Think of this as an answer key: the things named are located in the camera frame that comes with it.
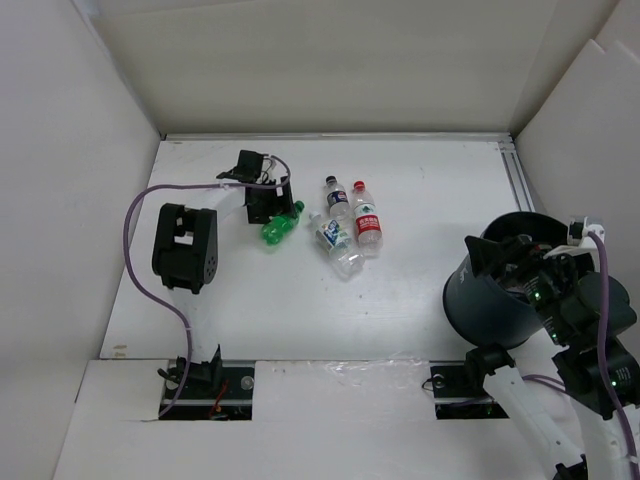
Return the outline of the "green plastic bottle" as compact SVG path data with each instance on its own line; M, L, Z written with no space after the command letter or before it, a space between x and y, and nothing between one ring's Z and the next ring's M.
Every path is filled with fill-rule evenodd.
M298 226L304 208L304 202L297 200L294 202L291 214L274 216L260 230L260 236L264 243L269 247L280 244Z

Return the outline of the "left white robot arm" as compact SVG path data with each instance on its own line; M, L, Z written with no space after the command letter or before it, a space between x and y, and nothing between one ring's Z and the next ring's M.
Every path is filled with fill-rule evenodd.
M237 212L248 224L260 226L279 215L299 216L290 171L280 177L274 173L280 164L274 155L242 150L236 165L217 175L203 206L166 203L159 210L152 271L168 289L187 335L187 353L161 375L189 394L212 396L224 383L212 306L203 293L218 270L222 223Z

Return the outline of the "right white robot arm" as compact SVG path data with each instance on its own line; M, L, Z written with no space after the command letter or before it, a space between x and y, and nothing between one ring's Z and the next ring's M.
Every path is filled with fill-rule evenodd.
M559 347L552 361L579 420L577 448L529 393L505 337L518 323L513 307L481 312L482 296L457 293L445 303L456 331L469 339L462 381L486 393L516 424L549 479L639 476L639 362L618 336L637 321L629 295L608 273L604 230L571 228L553 244L527 234L500 242L468 236L469 265L450 284L474 280L525 298L536 328Z

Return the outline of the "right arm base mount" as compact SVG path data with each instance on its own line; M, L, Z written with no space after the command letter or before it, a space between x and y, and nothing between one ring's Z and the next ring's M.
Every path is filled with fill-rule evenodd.
M505 410L475 384L463 362L434 362L423 388L434 398L437 420L507 419Z

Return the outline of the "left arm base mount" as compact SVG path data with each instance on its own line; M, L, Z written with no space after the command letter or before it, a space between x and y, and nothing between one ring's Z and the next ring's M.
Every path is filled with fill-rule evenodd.
M225 362L210 382L188 380L166 421L249 421L252 419L255 364Z

